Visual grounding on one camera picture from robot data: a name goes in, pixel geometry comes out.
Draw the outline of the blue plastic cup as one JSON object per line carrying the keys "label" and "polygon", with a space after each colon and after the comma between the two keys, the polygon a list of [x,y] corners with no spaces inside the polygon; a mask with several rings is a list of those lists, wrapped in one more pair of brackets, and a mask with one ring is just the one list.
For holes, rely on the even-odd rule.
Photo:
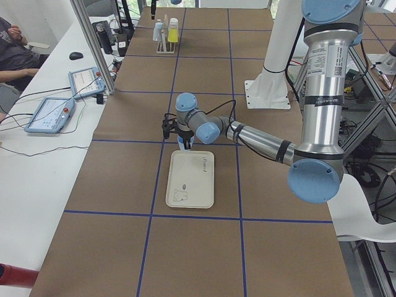
{"label": "blue plastic cup", "polygon": [[163,22],[156,22],[153,28],[153,41],[161,42],[161,35],[163,30]]}
{"label": "blue plastic cup", "polygon": [[192,136],[189,140],[185,140],[181,136],[178,136],[178,145],[180,150],[190,150],[192,148],[193,142],[194,136]]}

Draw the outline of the yellow plastic cup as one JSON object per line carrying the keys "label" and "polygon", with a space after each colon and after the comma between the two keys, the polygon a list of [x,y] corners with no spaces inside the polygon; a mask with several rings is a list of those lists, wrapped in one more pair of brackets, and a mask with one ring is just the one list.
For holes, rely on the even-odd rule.
{"label": "yellow plastic cup", "polygon": [[179,32],[177,28],[168,29],[168,42],[178,43],[179,42]]}

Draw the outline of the cream plastic tray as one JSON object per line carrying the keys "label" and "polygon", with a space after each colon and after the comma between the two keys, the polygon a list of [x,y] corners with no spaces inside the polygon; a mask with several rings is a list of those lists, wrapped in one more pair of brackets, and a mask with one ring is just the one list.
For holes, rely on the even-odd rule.
{"label": "cream plastic tray", "polygon": [[214,204],[214,154],[176,150],[171,154],[165,202],[173,208],[209,209]]}

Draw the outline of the black computer mouse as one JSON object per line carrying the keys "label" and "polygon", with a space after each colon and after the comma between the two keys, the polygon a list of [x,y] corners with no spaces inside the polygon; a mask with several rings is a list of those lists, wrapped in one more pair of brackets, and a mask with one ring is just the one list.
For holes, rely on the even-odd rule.
{"label": "black computer mouse", "polygon": [[71,52],[70,54],[69,54],[69,59],[71,60],[71,61],[75,61],[75,60],[78,60],[78,59],[82,59],[84,57],[84,55],[81,53],[81,52]]}

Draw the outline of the far blue teach pendant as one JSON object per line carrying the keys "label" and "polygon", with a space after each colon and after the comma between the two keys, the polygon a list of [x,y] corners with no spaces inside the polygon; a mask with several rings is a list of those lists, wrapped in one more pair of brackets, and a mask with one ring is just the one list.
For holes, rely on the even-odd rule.
{"label": "far blue teach pendant", "polygon": [[68,73],[72,97],[75,100],[105,91],[105,84],[97,67],[89,67]]}

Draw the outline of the blue teach pendant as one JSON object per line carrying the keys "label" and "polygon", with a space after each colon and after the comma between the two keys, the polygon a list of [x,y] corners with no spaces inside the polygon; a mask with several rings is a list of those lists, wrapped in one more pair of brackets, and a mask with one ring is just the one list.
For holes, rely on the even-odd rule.
{"label": "blue teach pendant", "polygon": [[68,122],[75,108],[73,98],[45,97],[24,127],[27,133],[58,133]]}
{"label": "blue teach pendant", "polygon": [[105,91],[105,84],[97,67],[89,67],[68,73],[72,97],[75,100]]}

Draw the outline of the near blue teach pendant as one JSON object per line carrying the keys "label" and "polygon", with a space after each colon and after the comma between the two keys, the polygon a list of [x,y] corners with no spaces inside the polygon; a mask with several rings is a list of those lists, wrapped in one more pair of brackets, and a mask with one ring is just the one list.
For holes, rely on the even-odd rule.
{"label": "near blue teach pendant", "polygon": [[45,97],[24,127],[27,133],[58,133],[68,122],[75,108],[73,98]]}

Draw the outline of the seated person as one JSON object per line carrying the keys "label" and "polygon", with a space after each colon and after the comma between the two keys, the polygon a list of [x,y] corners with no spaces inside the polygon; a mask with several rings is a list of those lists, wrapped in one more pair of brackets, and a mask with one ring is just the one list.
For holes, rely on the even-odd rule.
{"label": "seated person", "polygon": [[1,83],[23,92],[48,54],[38,54],[28,48],[27,39],[17,25],[1,18]]}

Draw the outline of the white chair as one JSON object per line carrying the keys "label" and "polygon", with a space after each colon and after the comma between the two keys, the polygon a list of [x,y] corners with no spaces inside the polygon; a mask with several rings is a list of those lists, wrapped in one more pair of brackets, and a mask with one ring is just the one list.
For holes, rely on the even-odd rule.
{"label": "white chair", "polygon": [[395,223],[381,225],[375,221],[366,196],[352,175],[343,175],[340,189],[327,205],[339,241],[395,242]]}

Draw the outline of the red cylinder object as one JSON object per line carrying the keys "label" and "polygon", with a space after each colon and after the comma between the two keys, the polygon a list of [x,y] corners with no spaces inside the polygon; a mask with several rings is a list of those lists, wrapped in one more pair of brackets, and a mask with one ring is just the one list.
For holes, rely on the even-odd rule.
{"label": "red cylinder object", "polygon": [[17,288],[33,288],[39,271],[9,264],[1,264],[1,285]]}

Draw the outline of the aluminium frame post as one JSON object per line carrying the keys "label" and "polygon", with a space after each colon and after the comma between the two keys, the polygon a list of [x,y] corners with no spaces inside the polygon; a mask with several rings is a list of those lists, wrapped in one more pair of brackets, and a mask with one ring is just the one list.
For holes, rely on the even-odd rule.
{"label": "aluminium frame post", "polygon": [[83,0],[70,0],[70,3],[74,10],[75,16],[77,17],[77,20],[79,21],[80,27],[82,29],[88,47],[90,48],[91,54],[101,73],[102,79],[104,80],[106,88],[109,94],[113,94],[115,91],[115,84],[110,74],[108,65],[104,59],[99,42],[97,41],[96,34],[93,31],[93,27],[85,9]]}

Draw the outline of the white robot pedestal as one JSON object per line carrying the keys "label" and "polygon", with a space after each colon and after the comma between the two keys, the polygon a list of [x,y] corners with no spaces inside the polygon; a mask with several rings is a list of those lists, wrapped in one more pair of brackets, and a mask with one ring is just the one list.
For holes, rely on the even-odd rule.
{"label": "white robot pedestal", "polygon": [[301,4],[302,0],[278,3],[262,72],[244,82],[249,109],[290,109],[285,74],[303,20]]}

